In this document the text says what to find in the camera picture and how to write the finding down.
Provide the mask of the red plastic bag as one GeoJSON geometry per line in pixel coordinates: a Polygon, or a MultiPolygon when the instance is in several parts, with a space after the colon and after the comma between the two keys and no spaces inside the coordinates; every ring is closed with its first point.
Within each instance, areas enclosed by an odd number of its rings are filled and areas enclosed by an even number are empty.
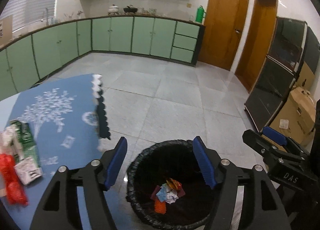
{"type": "Polygon", "coordinates": [[[1,154],[1,174],[5,183],[7,200],[11,205],[28,205],[27,196],[15,171],[12,155],[1,154]]]}

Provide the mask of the green white milk carton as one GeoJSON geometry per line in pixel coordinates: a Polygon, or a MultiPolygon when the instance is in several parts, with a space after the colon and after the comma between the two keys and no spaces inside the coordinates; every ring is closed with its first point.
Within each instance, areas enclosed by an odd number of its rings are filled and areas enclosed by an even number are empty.
{"type": "Polygon", "coordinates": [[[26,186],[43,175],[39,151],[28,123],[15,119],[10,122],[10,126],[15,129],[17,138],[17,143],[14,143],[15,171],[26,186]]]}

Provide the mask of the dark red scouring pad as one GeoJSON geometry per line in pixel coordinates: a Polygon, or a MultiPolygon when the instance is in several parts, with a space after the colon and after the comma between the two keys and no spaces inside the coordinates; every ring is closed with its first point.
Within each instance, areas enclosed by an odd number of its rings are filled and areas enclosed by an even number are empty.
{"type": "Polygon", "coordinates": [[[178,198],[180,199],[182,196],[185,195],[185,192],[183,190],[183,188],[180,188],[178,191],[177,191],[177,196],[178,198]]]}

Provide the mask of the white plastic bag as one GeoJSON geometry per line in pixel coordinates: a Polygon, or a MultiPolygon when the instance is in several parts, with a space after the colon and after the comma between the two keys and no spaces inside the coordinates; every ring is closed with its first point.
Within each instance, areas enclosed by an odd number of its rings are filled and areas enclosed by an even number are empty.
{"type": "Polygon", "coordinates": [[[16,139],[16,129],[14,125],[6,127],[1,132],[1,154],[14,155],[14,141],[16,139]]]}

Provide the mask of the white tissue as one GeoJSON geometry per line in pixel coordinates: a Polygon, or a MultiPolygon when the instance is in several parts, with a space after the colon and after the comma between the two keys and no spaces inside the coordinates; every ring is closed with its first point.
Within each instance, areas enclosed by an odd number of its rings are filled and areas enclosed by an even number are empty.
{"type": "Polygon", "coordinates": [[[172,204],[172,203],[175,203],[178,199],[179,197],[176,190],[173,190],[173,189],[167,190],[166,199],[165,199],[166,203],[172,204]]]}

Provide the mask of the small dark red pad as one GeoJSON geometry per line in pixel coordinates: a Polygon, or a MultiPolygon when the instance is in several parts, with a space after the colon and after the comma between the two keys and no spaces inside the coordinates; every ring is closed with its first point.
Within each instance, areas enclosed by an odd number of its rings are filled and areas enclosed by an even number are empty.
{"type": "Polygon", "coordinates": [[[155,190],[152,192],[150,198],[151,198],[152,200],[157,199],[156,195],[157,195],[157,193],[158,193],[160,190],[161,190],[161,187],[160,187],[160,186],[156,186],[156,188],[155,188],[155,190]]]}

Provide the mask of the orange ribbed sponge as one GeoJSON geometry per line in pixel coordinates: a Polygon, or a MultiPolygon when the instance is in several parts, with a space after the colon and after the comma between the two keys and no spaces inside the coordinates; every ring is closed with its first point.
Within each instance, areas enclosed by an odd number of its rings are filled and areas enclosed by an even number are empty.
{"type": "Polygon", "coordinates": [[[157,214],[165,214],[166,213],[166,202],[165,201],[161,202],[159,199],[156,199],[154,208],[155,208],[155,212],[157,214]]]}

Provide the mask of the red gold paper bowl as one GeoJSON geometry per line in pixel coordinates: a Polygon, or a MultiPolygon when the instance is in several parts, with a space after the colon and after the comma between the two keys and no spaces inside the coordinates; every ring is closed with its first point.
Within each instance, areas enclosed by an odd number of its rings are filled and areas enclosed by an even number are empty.
{"type": "Polygon", "coordinates": [[[167,179],[166,183],[170,189],[175,191],[178,191],[180,188],[182,188],[182,185],[178,181],[173,180],[172,178],[167,179]]]}

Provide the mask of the light blue milk carton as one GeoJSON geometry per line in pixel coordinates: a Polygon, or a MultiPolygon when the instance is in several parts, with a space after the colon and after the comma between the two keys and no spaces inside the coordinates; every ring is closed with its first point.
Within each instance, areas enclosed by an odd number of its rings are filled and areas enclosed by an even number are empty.
{"type": "Polygon", "coordinates": [[[160,190],[156,194],[157,199],[159,199],[160,202],[165,202],[167,199],[167,186],[164,184],[161,186],[160,190]]]}

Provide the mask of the black trash bin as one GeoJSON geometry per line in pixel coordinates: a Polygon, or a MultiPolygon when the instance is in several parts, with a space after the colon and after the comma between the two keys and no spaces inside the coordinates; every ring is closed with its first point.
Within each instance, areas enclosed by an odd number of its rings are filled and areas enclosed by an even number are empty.
{"type": "Polygon", "coordinates": [[[156,229],[205,225],[216,191],[206,185],[191,140],[144,149],[127,169],[126,200],[139,219],[156,229]]]}

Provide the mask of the green lower kitchen cabinets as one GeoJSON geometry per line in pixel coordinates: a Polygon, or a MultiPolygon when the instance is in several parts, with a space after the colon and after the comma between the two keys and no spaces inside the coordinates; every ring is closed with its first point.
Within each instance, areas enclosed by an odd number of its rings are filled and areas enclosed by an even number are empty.
{"type": "Polygon", "coordinates": [[[167,17],[105,16],[45,27],[1,47],[1,99],[91,52],[143,55],[194,66],[204,25],[167,17]]]}

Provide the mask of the brown wooden door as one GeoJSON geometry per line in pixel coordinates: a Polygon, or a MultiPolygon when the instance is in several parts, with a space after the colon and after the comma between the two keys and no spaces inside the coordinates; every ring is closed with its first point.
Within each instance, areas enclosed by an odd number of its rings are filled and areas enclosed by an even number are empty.
{"type": "Polygon", "coordinates": [[[249,0],[208,0],[199,60],[229,71],[239,47],[249,0]]]}
{"type": "Polygon", "coordinates": [[[247,39],[235,71],[251,92],[270,48],[277,19],[278,0],[254,0],[247,39]]]}

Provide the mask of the green thermos bottle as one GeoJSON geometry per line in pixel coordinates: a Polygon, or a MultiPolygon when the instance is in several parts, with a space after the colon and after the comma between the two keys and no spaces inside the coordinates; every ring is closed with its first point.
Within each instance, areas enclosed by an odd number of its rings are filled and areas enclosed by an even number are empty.
{"type": "Polygon", "coordinates": [[[206,12],[205,12],[203,6],[199,6],[199,8],[197,8],[195,22],[202,23],[203,19],[205,17],[205,14],[206,14],[206,12]]]}

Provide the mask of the chrome sink faucet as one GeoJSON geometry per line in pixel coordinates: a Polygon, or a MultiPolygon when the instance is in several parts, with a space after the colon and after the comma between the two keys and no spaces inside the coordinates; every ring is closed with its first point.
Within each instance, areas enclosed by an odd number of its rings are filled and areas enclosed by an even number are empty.
{"type": "Polygon", "coordinates": [[[41,18],[41,22],[45,22],[46,26],[49,26],[49,9],[45,8],[41,18]]]}

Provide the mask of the black wok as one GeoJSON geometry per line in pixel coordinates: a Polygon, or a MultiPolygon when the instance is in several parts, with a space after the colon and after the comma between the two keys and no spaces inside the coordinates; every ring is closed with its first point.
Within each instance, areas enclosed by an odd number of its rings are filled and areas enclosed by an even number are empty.
{"type": "Polygon", "coordinates": [[[132,5],[126,6],[123,8],[125,14],[136,14],[138,12],[138,8],[133,7],[132,5]]]}

